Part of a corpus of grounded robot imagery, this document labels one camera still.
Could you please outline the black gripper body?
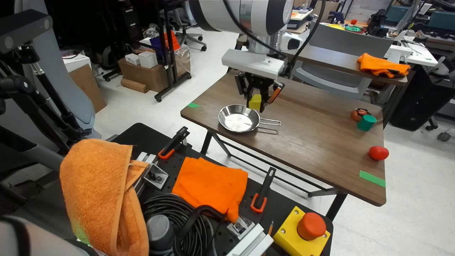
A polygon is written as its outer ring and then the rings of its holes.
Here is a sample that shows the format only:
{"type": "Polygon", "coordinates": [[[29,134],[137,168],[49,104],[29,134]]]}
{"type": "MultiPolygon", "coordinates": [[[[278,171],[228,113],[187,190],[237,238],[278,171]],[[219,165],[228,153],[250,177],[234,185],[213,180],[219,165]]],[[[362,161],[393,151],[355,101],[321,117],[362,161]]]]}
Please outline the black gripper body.
{"type": "Polygon", "coordinates": [[[253,90],[258,90],[263,99],[278,96],[284,89],[282,83],[250,73],[238,73],[236,76],[236,86],[240,96],[250,97],[253,90]]]}

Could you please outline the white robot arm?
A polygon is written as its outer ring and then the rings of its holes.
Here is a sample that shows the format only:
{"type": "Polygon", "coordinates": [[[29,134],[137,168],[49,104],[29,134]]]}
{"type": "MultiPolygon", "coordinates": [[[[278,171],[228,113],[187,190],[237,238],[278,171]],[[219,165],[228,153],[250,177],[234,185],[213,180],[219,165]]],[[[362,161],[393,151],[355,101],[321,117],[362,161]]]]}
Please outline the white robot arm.
{"type": "Polygon", "coordinates": [[[287,32],[292,0],[189,0],[196,25],[203,30],[246,36],[243,45],[227,50],[221,64],[237,72],[234,82],[248,109],[263,111],[284,86],[307,36],[287,32]]]}

